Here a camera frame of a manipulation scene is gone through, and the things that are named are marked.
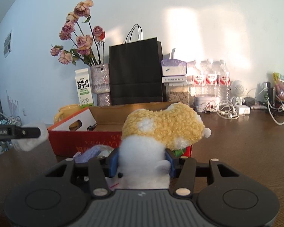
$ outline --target silver screw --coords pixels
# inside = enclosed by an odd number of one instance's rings
[[[107,189],[103,189],[103,188],[97,188],[93,190],[93,194],[95,196],[104,196],[108,194],[108,190]]]
[[[187,188],[179,188],[176,190],[176,194],[180,196],[187,196],[190,194],[190,190]]]

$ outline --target snack bag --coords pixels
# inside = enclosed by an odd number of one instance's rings
[[[273,80],[276,85],[276,94],[282,101],[284,101],[284,75],[274,72]]]

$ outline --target black paper bag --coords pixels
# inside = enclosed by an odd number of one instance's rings
[[[157,38],[109,47],[112,105],[163,101],[162,59]]]

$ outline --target vase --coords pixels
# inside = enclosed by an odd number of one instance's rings
[[[108,64],[91,66],[92,92],[97,94],[98,106],[111,104]]]

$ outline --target yellow fluffy plush body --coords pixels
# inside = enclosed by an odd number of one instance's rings
[[[182,103],[155,112],[136,110],[128,115],[122,128],[122,139],[131,135],[152,137],[171,150],[186,148],[210,134],[200,116]]]

